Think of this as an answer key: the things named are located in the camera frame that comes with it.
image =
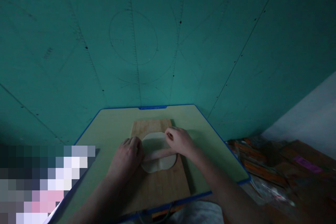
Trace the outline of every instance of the flattened dough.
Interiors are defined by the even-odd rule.
[[[159,149],[169,148],[166,142],[166,135],[163,132],[149,133],[142,140],[142,146],[145,155]],[[141,163],[141,167],[147,173],[153,173],[160,170],[167,170],[175,164],[176,155],[155,159],[150,162]]]

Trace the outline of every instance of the table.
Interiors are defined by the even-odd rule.
[[[245,168],[193,104],[102,109],[75,143],[75,145],[95,145],[99,153],[77,186],[76,193],[70,199],[67,199],[67,196],[64,198],[63,201],[68,200],[67,206],[57,223],[65,223],[104,178],[120,143],[130,137],[133,121],[163,118],[171,119],[173,126],[186,129],[195,145],[238,184],[250,181],[251,178]],[[211,194],[209,186],[196,166],[185,157],[182,161],[191,197],[176,202],[177,205]],[[148,213],[167,207],[168,205],[152,209]]]

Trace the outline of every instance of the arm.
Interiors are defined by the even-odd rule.
[[[139,138],[127,138],[122,142],[115,153],[107,175],[91,193],[86,202],[68,220],[68,224],[100,223],[110,211],[106,206],[119,195],[125,183],[131,178],[143,158],[142,142]],[[107,215],[113,219],[118,213],[109,212]]]
[[[270,223],[250,196],[193,144],[186,130],[169,127],[165,134],[170,147],[189,158],[201,171],[230,223]]]

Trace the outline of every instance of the teal wall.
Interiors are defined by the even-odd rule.
[[[4,143],[73,144],[99,109],[196,104],[260,133],[336,70],[336,0],[0,0]]]

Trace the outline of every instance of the bamboo board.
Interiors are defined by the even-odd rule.
[[[153,132],[165,132],[170,119],[144,120],[133,123],[131,137],[141,140]],[[122,192],[125,208],[121,215],[161,206],[190,196],[180,154],[168,170],[146,173],[141,166]]]

